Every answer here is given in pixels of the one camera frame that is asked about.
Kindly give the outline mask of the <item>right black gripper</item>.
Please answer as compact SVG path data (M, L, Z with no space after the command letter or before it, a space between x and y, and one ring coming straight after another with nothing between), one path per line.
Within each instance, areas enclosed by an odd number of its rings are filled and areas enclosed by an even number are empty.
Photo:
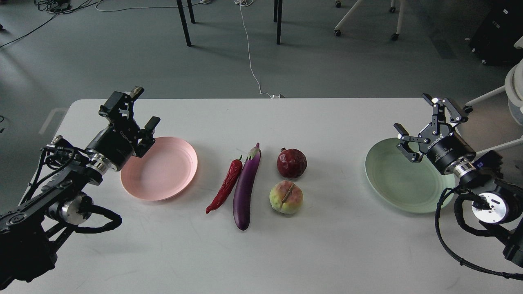
M456 134L455 126L468 121L468 113L457 106L450 98L437 98L422 94L422 98L432 106L431 121L417 137L410 136L400 123L395 123L399 143L397 148L410 162L421 162L423 155L433 164L441 175L452 173L449 167L459 158L472 160L476 151ZM409 142L420 144L420 152L411 149Z

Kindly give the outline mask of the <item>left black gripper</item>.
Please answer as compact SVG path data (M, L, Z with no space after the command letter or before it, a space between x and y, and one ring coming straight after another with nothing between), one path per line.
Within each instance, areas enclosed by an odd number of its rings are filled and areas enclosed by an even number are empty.
M142 158L156 139L154 132L161 121L152 116L140 129L133 120L134 102L144 93L144 88L134 87L130 92L114 91L100 106L98 114L110 121L86 147L91 158L100 158L114 171L120 171L131 156Z

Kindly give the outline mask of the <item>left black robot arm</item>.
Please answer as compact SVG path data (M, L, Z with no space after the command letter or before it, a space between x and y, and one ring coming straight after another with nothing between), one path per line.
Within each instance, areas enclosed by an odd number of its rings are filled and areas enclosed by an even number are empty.
M83 189L101 184L108 170L120 171L129 158L143 157L155 143L159 117L153 116L144 128L133 117L133 104L143 92L137 86L112 93L98 112L108 126L86 148L56 136L41 149L37 171L18 207L1 212L1 289L54 269L57 251L72 233L102 233L121 225L119 214L95 205Z

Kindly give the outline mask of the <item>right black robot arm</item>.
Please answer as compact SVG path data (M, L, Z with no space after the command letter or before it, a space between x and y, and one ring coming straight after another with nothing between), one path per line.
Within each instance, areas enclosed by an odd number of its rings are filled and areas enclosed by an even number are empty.
M430 122L416 136L411 136L403 125L394 124L398 131L396 147L410 162L418 163L426 157L441 175L452 174L459 181L457 186L442 191L436 205L434 222L439 242L461 266L520 281L520 273L498 272L467 261L443 240L441 208L451 195L456 195L454 215L459 227L473 236L496 238L504 246L504 258L521 267L522 223L515 229L506 229L504 224L521 218L522 188L503 179L502 157L497 151L492 149L476 158L476 151L456 131L457 125L467 122L471 109L426 93L422 98L433 110Z

